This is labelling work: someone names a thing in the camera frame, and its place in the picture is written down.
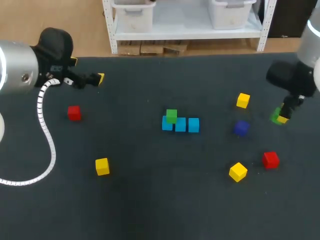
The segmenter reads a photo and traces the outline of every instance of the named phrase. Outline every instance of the shelf leg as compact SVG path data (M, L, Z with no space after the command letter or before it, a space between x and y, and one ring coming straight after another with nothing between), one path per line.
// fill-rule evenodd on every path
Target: shelf leg
M111 52L113 54L117 54L118 45L117 45L117 40L115 40L116 24L114 22L110 0L102 0L102 4L103 4L106 27L108 29Z
M268 34L270 30L270 25L272 18L274 16L277 0L268 0L266 9L264 10L264 20L262 24L262 31L260 35L259 44L257 47L257 52L263 52L265 50L266 42L268 39Z

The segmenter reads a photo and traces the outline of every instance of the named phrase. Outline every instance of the yellow block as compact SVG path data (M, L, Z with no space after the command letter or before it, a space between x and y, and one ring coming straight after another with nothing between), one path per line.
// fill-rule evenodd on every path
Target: yellow block
M285 124L289 119L279 115L276 120L282 124Z
M236 106L246 109L249 103L250 95L240 93L238 100L236 101Z
M233 178L236 182L239 182L247 175L248 170L238 162L236 165L230 168L229 176Z
M107 158L95 160L95 169L98 176L107 175L109 171L109 163Z
M72 56L71 59L75 59L75 64L74 64L74 66L77 66L78 58Z
M100 82L99 82L99 85L98 85L98 86L100 86L100 84L102 84L102 82L104 81L105 74L104 73L98 73L98 74L101 76Z

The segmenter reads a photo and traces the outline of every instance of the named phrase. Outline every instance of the white shelf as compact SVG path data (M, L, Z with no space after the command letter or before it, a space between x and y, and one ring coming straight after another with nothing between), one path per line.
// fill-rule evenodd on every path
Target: white shelf
M244 28L214 30L208 6L159 0L154 7L153 27L147 33L126 33L115 25L115 40L184 40L260 38L262 25L253 9Z
M208 11L209 0L156 0L153 29L148 33L125 33L113 19L112 0L102 0L109 42L113 54L118 53L117 40L192 40L260 38L258 52L266 46L277 0L264 1L264 20L261 25L257 14L259 6L251 9L244 28L214 30Z

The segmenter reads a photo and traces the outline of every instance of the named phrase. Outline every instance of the coiled white cable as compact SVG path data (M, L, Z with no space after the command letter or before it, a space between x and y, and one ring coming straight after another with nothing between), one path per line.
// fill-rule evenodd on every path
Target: coiled white cable
M50 86L53 85L58 85L60 84L60 81L58 79L51 79L49 81L47 81L41 88L39 95L38 95L38 100L37 100L37 113L38 113L38 119L41 125L41 128L44 132L44 135L49 143L50 146L50 151L51 151L51 161L50 164L48 166L48 168L44 171L44 173L42 173L41 175L31 179L31 180L27 180L27 181L10 181L10 180L5 180L0 178L0 184L4 184L4 185L9 185L9 186L26 186L26 185L31 185L34 184L36 182L39 182L40 180L44 179L54 168L55 163L56 163L56 148L55 148L55 144L54 141L51 137L51 134L47 128L45 119L44 119L44 114L43 114L43 101L44 101L44 95L47 91L47 89Z

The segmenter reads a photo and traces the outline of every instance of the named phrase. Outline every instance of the green block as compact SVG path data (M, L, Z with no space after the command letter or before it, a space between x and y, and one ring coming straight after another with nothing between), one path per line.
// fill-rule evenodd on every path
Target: green block
M270 117L270 120L277 125L282 125L282 123L277 120L279 117L280 111L281 111L281 108L277 107Z
M176 109L167 109L166 110L166 123L167 124L176 124L178 118L178 111Z

